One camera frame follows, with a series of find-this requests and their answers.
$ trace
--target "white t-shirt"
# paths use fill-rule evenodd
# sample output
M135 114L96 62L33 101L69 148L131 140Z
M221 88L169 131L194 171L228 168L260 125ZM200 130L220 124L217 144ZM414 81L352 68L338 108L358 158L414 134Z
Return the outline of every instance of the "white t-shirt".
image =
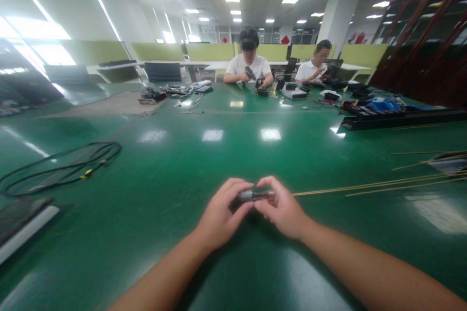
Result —
M320 82L321 76L327 71L327 64L323 63L322 67L324 68L324 71L322 71L315 79L312 81L314 82ZM318 70L319 67L315 67L311 61L308 61L306 63L303 63L300 65L298 68L297 75L295 76L295 80L305 80L306 78L312 76L316 71Z
M240 74L245 71L245 67L247 64L245 63L245 59L243 58L243 54L235 56L230 60L229 66L227 67L226 73L229 74ZM256 79L261 79L266 74L271 73L271 67L269 66L269 62L263 56L258 56L254 58L253 63L249 66L253 71ZM256 83L254 80L250 80L249 83Z

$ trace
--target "green table surface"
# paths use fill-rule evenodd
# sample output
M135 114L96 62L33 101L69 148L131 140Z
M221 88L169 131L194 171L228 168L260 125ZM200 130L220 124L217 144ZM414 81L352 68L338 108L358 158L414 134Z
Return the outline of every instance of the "green table surface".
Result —
M123 146L90 179L51 190L61 208L0 266L2 310L105 310L191 232L229 177L273 174L292 192L436 173L391 168L466 149L467 122L336 134L338 110L213 84L195 111L165 102L152 116L38 118L138 91L140 84L61 87L70 102L0 122L1 174L93 141ZM319 99L312 90L310 99ZM316 221L395 255L467 298L466 184L298 198ZM0 198L0 206L11 202ZM320 260L251 212L203 264L179 310L361 310Z

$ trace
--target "gray mat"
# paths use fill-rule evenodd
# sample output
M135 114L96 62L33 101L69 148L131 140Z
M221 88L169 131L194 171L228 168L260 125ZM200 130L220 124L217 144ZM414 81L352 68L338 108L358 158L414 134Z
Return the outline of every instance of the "gray mat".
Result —
M105 115L125 115L125 114L152 114L161 103L140 104L138 99L141 93L125 91L115 94L103 101L94 102L78 107L74 107L65 112L49 114L45 118L64 118L64 117L87 117L87 116L105 116Z

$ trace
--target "man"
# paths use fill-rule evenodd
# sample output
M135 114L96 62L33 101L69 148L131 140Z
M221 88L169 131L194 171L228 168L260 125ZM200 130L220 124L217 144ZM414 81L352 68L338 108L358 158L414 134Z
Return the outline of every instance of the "man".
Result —
M280 232L313 251L369 310L467 310L463 299L420 270L313 221L273 176L262 178L257 187L266 185L274 189L274 198L244 203L231 213L231 201L253 184L229 179L211 199L196 229L110 311L173 310L198 267L214 250L227 243L253 206Z
M325 80L327 77L323 76L323 74L327 71L326 60L331 53L331 48L332 45L329 40L321 40L316 46L313 58L298 68L295 80L315 83Z
M256 79L263 79L260 89L267 88L274 82L269 62L256 54L259 46L258 33L254 29L243 30L240 33L240 48L242 53L232 58L224 75L225 83L256 83L246 74L245 67L253 71Z

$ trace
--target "wooden cabinet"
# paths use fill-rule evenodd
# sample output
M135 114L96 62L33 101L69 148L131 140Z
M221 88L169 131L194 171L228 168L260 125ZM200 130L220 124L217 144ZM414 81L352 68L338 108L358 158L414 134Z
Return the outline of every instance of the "wooden cabinet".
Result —
M394 1L373 43L389 46L371 85L430 104L467 104L467 0Z

